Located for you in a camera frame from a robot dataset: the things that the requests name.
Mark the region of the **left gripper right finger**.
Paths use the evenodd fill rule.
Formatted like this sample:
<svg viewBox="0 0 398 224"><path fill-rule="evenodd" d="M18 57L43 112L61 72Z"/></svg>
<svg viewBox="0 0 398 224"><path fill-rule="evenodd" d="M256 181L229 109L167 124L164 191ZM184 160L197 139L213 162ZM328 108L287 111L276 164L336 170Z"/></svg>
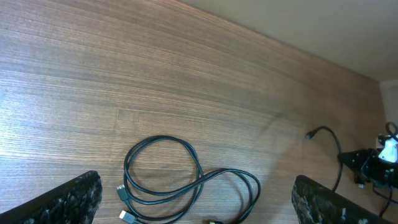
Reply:
<svg viewBox="0 0 398 224"><path fill-rule="evenodd" d="M296 177L292 204L300 224L392 224L305 175Z"/></svg>

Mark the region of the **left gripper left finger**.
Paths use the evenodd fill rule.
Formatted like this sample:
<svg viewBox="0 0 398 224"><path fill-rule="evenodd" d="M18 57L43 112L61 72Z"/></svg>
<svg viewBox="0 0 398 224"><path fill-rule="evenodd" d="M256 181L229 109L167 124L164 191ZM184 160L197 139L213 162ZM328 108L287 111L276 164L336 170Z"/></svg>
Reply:
<svg viewBox="0 0 398 224"><path fill-rule="evenodd" d="M1 214L1 223L91 224L102 201L103 187L95 170Z"/></svg>

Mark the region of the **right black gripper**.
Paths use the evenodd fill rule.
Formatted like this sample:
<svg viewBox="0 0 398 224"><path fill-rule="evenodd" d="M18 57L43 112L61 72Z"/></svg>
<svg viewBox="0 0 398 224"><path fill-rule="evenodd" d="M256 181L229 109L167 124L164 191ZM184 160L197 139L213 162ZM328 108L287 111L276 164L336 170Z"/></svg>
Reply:
<svg viewBox="0 0 398 224"><path fill-rule="evenodd" d="M373 183L377 187L397 188L397 163L379 158L375 149L360 149L338 154L338 160L355 173L356 184Z"/></svg>

